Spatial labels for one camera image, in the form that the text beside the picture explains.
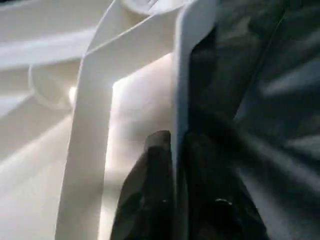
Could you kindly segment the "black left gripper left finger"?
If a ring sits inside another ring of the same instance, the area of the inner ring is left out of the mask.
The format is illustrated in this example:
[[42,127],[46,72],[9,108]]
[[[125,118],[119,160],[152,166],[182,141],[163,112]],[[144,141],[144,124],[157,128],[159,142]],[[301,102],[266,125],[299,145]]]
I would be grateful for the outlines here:
[[120,192],[110,239],[169,240],[173,225],[171,134],[149,135]]

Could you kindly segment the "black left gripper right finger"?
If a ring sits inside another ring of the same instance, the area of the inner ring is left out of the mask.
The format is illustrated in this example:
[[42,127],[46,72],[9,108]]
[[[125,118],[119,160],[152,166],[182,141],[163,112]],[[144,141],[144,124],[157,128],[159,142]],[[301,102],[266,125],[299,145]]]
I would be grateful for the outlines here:
[[189,131],[183,137],[180,155],[188,193],[188,239],[269,239],[225,149],[208,136]]

